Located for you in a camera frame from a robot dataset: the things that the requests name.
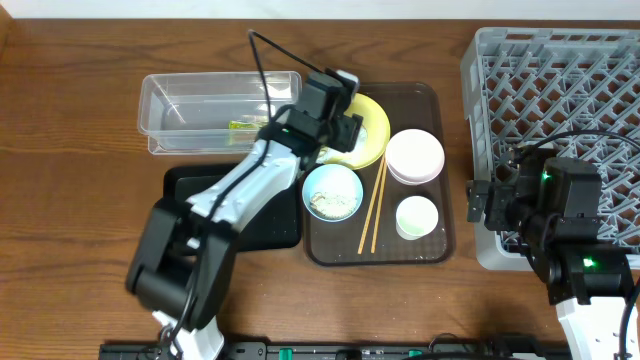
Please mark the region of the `yellow plate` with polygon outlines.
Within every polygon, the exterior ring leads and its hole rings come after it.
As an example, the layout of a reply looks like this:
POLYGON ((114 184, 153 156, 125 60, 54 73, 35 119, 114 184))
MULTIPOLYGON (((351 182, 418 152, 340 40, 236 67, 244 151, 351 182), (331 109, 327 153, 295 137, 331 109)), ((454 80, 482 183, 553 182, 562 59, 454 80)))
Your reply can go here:
POLYGON ((354 166, 348 167, 352 170, 365 168, 375 163, 385 152, 387 143, 391 137, 389 118, 384 109, 372 98, 357 93, 350 107, 345 112, 346 115, 360 115, 363 117, 361 127, 367 130, 368 140, 366 142, 365 157, 354 166))

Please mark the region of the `wooden chopstick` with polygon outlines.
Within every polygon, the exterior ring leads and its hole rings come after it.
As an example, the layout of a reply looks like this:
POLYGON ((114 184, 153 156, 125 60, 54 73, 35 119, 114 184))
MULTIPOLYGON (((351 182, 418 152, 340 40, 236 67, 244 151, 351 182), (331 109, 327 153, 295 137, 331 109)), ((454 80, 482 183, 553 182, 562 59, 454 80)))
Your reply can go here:
POLYGON ((386 156, 382 157, 381 163, 380 163, 380 171, 379 171, 379 181, 378 181, 378 186, 377 186, 377 192, 376 192, 376 212, 375 212, 375 217, 374 217, 374 228, 373 228, 373 234, 372 234, 372 243, 371 243, 371 248, 370 248, 370 253, 371 254, 375 254, 376 252, 376 248, 377 248, 377 240, 378 240, 378 232, 379 232, 379 223, 380 223, 380 217, 381 217, 381 209, 382 209, 382 203, 383 203, 383 198, 384 198, 384 191, 385 191, 385 185, 386 185, 386 174, 387 174, 387 165, 386 165, 386 156))
POLYGON ((364 226, 363 226, 363 229, 362 229, 360 242, 359 242, 359 246, 358 246, 358 250, 357 250, 357 254, 358 255, 361 255, 363 253, 364 245, 365 245, 366 238, 367 238, 367 232, 368 232, 368 228, 369 228, 369 224, 370 224, 373 208, 374 208, 375 201, 376 201, 375 199, 376 199, 377 192, 378 192, 378 189, 379 189, 379 185, 380 185, 380 182, 381 182, 382 173, 383 173, 383 170, 384 170, 384 167, 385 167, 384 163, 385 163, 385 160, 384 160, 384 155, 383 155, 381 160, 380 160, 380 163, 379 163, 378 171, 377 171, 375 182, 374 182, 374 187, 373 187, 373 190, 371 192, 371 197, 370 197, 369 205, 368 205, 367 212, 366 212, 365 222, 364 222, 364 226))

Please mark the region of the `light blue bowl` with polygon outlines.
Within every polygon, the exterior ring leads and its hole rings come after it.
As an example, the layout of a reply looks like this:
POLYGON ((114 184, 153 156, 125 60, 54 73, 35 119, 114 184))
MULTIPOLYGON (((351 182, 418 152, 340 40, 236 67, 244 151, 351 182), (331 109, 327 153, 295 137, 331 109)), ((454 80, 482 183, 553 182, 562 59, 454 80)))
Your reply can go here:
POLYGON ((309 173, 302 186, 302 200, 306 209, 314 217, 325 222, 339 222, 354 215, 362 203, 363 196, 364 189, 360 178, 348 167, 338 164, 317 167, 309 173), (358 200, 356 209, 351 215, 342 219, 323 219, 311 211, 310 198, 316 192, 329 192, 356 197, 358 200))

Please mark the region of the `leftover rice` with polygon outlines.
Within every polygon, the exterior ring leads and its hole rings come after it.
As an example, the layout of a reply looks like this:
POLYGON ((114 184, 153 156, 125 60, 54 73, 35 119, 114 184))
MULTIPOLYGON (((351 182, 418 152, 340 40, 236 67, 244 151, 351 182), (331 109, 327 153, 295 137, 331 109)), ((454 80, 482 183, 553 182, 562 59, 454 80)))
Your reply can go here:
POLYGON ((338 220, 351 215, 357 203, 356 197, 329 192, 316 192, 310 198, 311 211, 328 220, 338 220))

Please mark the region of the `green snack wrapper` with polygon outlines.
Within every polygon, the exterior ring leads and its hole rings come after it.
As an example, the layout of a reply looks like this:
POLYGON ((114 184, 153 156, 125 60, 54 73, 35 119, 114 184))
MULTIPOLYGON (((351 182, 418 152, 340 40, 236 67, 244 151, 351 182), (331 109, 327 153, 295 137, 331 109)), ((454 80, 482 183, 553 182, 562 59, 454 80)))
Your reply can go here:
POLYGON ((269 121, 241 121, 232 120, 229 122, 228 128, 230 130, 259 130, 266 126, 269 121))

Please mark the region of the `white cup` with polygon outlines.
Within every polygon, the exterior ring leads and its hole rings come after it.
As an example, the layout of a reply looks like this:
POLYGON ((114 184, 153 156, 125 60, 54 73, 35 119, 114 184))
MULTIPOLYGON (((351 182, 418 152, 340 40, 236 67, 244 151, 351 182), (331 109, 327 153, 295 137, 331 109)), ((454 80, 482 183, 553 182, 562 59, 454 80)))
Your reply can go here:
POLYGON ((437 227, 439 211, 428 198, 411 196, 399 203, 395 220, 398 235, 413 241, 430 234, 437 227))

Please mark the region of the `pink bowl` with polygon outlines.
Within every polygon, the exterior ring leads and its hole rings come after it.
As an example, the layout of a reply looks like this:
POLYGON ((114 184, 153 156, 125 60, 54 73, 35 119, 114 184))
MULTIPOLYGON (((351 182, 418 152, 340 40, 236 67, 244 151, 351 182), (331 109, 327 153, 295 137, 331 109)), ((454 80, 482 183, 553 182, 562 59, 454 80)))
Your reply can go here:
POLYGON ((391 175, 404 185, 417 186, 434 180, 444 169, 445 152, 431 133, 407 129, 389 140, 385 159, 391 175))

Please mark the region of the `white napkin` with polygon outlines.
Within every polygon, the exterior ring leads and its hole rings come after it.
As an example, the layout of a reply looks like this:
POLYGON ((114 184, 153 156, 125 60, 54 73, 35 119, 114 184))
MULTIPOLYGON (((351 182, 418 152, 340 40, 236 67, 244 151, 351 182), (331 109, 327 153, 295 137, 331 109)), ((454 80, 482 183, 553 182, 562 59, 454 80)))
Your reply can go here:
POLYGON ((341 164, 348 167, 354 167, 358 165, 365 157, 366 142, 368 140, 367 130, 361 127, 355 147, 349 152, 340 152, 329 147, 323 147, 318 155, 316 162, 318 164, 341 164))

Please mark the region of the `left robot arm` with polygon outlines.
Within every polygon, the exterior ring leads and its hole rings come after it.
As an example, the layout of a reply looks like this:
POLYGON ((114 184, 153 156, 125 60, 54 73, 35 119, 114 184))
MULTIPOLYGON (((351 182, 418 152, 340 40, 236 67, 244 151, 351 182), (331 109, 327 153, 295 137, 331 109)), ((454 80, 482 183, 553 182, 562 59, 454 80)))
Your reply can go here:
POLYGON ((311 73, 294 104, 259 130, 247 157, 185 201, 151 209, 126 288, 163 324, 145 358, 215 359, 224 344, 216 315, 229 289, 239 235, 279 193, 317 162, 324 147, 354 149, 363 122, 348 114, 360 86, 342 70, 311 73))

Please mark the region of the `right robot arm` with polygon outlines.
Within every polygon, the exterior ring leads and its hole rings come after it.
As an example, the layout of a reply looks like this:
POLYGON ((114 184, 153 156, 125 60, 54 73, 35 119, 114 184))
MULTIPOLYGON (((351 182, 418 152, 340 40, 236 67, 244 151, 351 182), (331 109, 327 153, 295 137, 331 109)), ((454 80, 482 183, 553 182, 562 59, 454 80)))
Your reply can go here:
POLYGON ((626 252, 598 238, 597 167, 533 147, 514 161, 518 173, 509 182, 468 181, 468 221, 518 233, 573 358, 638 358, 639 284, 626 252))

